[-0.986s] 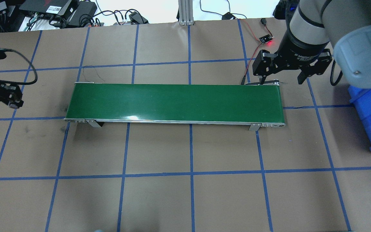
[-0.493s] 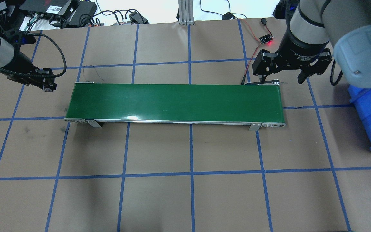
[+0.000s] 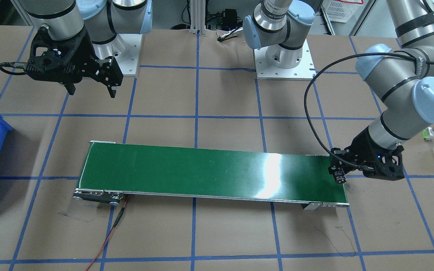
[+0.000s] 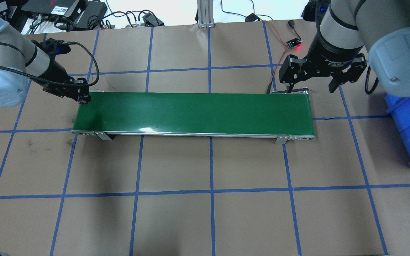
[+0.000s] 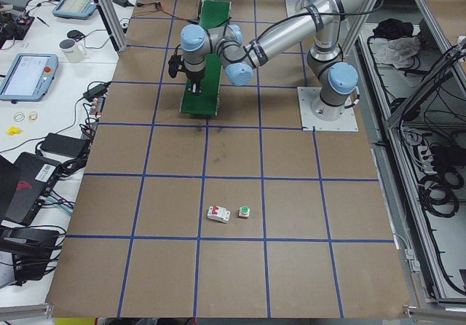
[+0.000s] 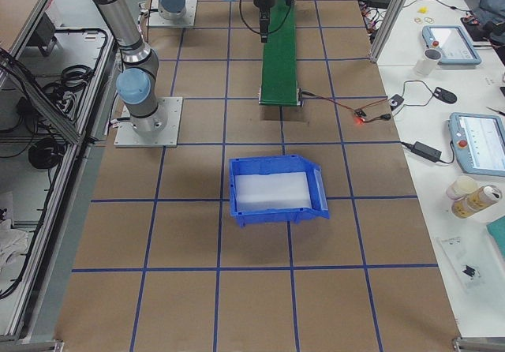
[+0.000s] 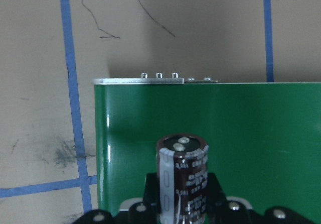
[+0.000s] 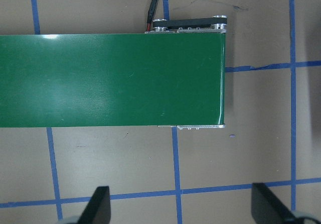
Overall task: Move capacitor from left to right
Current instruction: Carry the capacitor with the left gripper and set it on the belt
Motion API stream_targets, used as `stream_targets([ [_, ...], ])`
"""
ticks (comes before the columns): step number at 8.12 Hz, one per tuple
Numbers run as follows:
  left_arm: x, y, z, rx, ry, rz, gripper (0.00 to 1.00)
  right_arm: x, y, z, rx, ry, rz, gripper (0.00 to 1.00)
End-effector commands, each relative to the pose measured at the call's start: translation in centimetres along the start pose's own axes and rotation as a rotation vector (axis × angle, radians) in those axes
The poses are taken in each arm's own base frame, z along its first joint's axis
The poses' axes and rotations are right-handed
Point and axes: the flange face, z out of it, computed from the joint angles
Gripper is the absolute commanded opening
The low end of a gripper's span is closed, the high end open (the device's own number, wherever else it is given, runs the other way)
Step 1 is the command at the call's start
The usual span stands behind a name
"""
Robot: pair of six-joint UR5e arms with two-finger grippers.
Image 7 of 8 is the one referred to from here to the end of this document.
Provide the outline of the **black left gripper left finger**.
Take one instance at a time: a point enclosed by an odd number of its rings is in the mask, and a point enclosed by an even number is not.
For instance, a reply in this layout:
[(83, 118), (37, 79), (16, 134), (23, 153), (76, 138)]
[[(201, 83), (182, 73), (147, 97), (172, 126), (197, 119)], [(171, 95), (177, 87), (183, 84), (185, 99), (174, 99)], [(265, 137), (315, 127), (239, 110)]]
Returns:
[(123, 201), (115, 216), (105, 210), (95, 209), (73, 223), (157, 223), (158, 189), (156, 173), (149, 173), (145, 178), (143, 197)]

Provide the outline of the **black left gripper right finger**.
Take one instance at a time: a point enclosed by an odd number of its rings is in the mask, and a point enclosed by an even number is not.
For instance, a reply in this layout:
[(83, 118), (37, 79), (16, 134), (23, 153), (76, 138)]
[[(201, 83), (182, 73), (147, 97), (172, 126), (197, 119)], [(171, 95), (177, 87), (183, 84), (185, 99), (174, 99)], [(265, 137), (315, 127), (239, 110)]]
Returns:
[(298, 212), (284, 207), (273, 206), (257, 213), (246, 200), (226, 196), (216, 175), (208, 174), (207, 204), (205, 223), (314, 223)]

